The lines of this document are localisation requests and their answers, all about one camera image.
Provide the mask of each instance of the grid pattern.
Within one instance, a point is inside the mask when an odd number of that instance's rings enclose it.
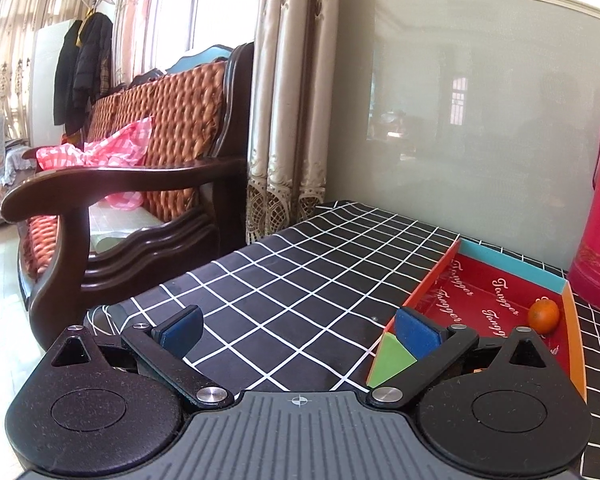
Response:
[[[294,227],[88,315],[93,330],[154,325],[189,304],[205,331],[185,361],[243,389],[366,391],[383,327],[458,235],[356,202],[318,208]],[[564,271],[465,237],[564,277]],[[600,312],[576,297],[584,343],[590,444],[578,464],[600,480]]]

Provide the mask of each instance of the metal screw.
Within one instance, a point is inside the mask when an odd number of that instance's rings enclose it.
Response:
[[[196,393],[196,397],[200,402],[207,402],[213,404],[215,402],[221,402],[227,398],[228,393],[224,388],[218,386],[207,386],[206,388],[200,388]]]
[[[398,402],[402,398],[402,392],[393,386],[376,388],[371,396],[378,402]]]

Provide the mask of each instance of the window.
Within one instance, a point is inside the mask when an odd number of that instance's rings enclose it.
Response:
[[[150,0],[143,67],[166,69],[185,52],[252,41],[258,0]]]
[[[451,118],[449,122],[456,126],[462,125],[464,118],[464,98],[466,92],[466,78],[459,77],[454,79],[451,92]]]
[[[151,0],[144,66],[168,68],[190,47],[196,0]]]

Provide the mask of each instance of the curtain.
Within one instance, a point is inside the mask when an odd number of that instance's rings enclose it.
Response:
[[[130,83],[145,72],[144,51],[150,0],[118,0],[113,21],[114,83]]]
[[[253,242],[324,200],[338,0],[260,0],[247,195]]]
[[[12,139],[28,139],[30,64],[35,33],[80,18],[80,0],[0,0],[0,115]]]

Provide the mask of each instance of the tangerine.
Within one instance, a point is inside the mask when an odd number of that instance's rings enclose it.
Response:
[[[547,298],[537,300],[527,314],[527,322],[530,328],[544,335],[553,332],[560,321],[560,309],[557,303]]]

